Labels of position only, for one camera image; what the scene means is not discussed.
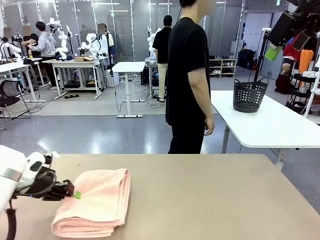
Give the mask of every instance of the plastic basket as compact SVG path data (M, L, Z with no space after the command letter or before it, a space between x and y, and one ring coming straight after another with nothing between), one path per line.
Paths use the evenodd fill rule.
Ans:
M259 81L240 82L234 79L233 108L243 113L255 113L258 111L262 99L266 93L269 79L264 77Z

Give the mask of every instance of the beige pants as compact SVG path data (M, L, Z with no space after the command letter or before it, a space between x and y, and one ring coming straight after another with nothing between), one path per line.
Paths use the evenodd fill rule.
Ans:
M163 99L165 97L165 81L167 74L168 63L158 63L159 71L159 98Z

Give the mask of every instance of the shoe rack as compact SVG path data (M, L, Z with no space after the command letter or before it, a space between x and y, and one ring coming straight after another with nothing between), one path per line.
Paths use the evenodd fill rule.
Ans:
M210 77L234 77L236 71L237 59L210 59L209 60L209 73Z

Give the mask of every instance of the ceiling light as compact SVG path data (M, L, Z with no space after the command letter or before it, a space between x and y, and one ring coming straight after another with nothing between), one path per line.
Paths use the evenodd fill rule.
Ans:
M94 5L120 5L120 3L118 3L118 2L115 2L115 3L112 3L112 2L95 2Z
M109 10L109 12L129 12L129 10Z

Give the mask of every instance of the white humanoid robot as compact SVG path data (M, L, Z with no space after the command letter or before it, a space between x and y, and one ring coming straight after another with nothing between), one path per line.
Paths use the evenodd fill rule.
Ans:
M0 145L0 213L9 203L6 213L9 221L7 240L16 236L16 209L12 199L26 196L43 201L61 201L65 197L81 198L69 180L57 181L51 163L58 158L56 152L34 152L25 157L22 152Z
M7 48L10 49L11 54L15 55L17 62L22 62L21 55L20 55L21 49L9 41L0 43L0 60L1 61L3 59L8 60L8 58L10 58Z
M150 36L147 38L147 41L149 42L149 52L150 52L150 57L149 59L150 60L156 60L156 49L154 49L152 47L152 45L154 44L154 40L155 40L155 37L156 37L156 34L161 31L161 28L158 28L157 31L155 33L152 33L152 29L150 26L147 27L148 28L148 31L150 33Z
M86 51L90 51L93 56L96 56L99 52L99 48L97 44L93 44L94 41L98 39L98 35L95 33L88 33L86 36L86 40L88 41L88 44L86 42L81 43L80 51L82 53Z
M50 22L47 23L47 25L50 27L50 31L51 33L55 33L56 31L58 31L59 33L59 39L61 40L61 47L58 47L55 52L59 52L62 60L66 60L67 59L67 55L66 53L68 52L68 48L67 48L67 35L65 35L65 32L60 24L59 21L55 21L53 17L50 17Z

